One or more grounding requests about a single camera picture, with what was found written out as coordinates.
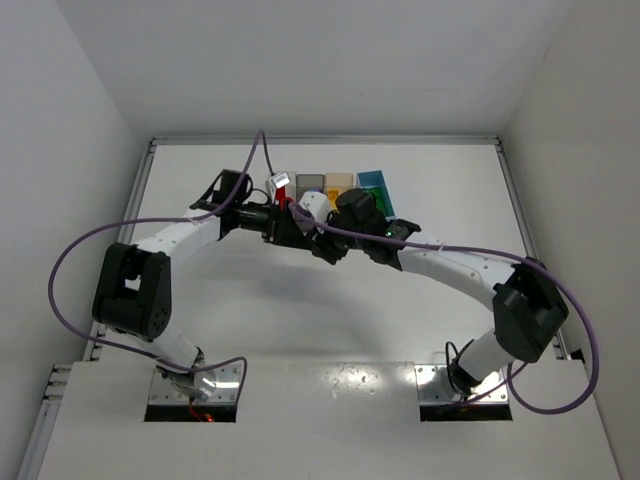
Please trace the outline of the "red lego brick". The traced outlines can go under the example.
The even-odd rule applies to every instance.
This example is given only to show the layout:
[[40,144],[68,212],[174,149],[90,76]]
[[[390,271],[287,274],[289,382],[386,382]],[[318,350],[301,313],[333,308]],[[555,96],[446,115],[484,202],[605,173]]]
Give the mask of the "red lego brick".
[[274,200],[281,211],[287,208],[287,204],[295,200],[296,190],[291,186],[280,187],[276,190]]

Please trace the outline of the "green lego plate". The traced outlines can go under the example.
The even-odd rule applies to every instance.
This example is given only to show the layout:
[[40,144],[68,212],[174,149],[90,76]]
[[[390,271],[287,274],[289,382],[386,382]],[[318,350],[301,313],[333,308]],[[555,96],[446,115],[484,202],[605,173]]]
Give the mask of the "green lego plate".
[[390,215],[386,195],[380,187],[364,188],[363,191],[374,200],[375,206],[379,211],[385,216]]

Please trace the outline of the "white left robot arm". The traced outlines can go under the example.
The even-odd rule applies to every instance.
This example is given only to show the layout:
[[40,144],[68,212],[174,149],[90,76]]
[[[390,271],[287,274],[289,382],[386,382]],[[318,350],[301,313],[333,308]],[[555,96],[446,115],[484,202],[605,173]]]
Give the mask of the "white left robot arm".
[[180,382],[193,381],[204,354],[171,321],[174,270],[235,229],[258,232],[276,246],[311,249],[286,205],[248,200],[252,186],[248,175],[225,169],[178,223],[106,250],[94,320],[135,341],[165,375]]

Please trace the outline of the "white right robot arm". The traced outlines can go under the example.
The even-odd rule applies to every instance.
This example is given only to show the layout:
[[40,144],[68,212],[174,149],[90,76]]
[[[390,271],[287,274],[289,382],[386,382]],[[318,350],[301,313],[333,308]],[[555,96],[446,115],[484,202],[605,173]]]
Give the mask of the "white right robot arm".
[[[419,225],[387,219],[362,189],[347,190],[336,200],[308,191],[299,206],[315,222],[300,224],[315,256],[335,264],[348,251],[361,250],[375,263],[440,282],[492,312],[493,327],[465,345],[437,375],[450,400],[470,396],[488,375],[515,360],[537,362],[568,317],[560,292],[534,258],[509,263],[449,251],[420,233]],[[420,234],[424,248],[405,246],[412,234]]]

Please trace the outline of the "grey transparent container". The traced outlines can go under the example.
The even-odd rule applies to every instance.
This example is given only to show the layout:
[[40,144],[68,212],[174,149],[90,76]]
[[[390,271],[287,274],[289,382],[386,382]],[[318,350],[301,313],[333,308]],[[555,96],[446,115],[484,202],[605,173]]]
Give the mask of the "grey transparent container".
[[321,188],[324,190],[325,176],[323,174],[297,174],[296,188],[308,190],[309,188]]

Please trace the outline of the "amber transparent container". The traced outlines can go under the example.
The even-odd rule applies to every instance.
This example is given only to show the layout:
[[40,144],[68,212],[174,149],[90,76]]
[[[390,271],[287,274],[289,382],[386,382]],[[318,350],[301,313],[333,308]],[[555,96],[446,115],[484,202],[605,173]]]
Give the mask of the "amber transparent container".
[[341,193],[344,193],[354,186],[354,175],[350,172],[338,172],[338,173],[326,173],[324,193],[330,199],[336,199],[336,196],[328,195],[328,189],[340,189]]

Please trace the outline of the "blue container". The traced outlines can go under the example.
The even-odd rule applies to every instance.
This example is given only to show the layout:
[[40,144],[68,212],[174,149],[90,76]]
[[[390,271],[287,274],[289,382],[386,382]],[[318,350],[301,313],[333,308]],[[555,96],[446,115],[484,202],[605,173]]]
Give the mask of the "blue container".
[[358,172],[356,174],[356,187],[374,198],[376,207],[384,214],[387,220],[396,218],[382,170]]

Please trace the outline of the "aluminium frame rail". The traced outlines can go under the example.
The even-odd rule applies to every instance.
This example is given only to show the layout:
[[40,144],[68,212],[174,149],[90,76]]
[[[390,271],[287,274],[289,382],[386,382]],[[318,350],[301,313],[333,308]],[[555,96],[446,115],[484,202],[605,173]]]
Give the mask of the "aluminium frame rail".
[[[495,135],[272,135],[267,134],[271,145],[492,145],[500,140]],[[166,135],[156,136],[150,143],[154,146],[191,145],[251,145],[254,135]]]

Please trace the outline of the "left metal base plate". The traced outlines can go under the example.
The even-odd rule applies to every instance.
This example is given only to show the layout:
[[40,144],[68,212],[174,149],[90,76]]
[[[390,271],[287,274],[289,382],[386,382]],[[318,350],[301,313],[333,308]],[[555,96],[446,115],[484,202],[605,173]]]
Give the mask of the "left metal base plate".
[[157,367],[144,414],[152,423],[235,423],[244,367],[241,362],[194,374]]

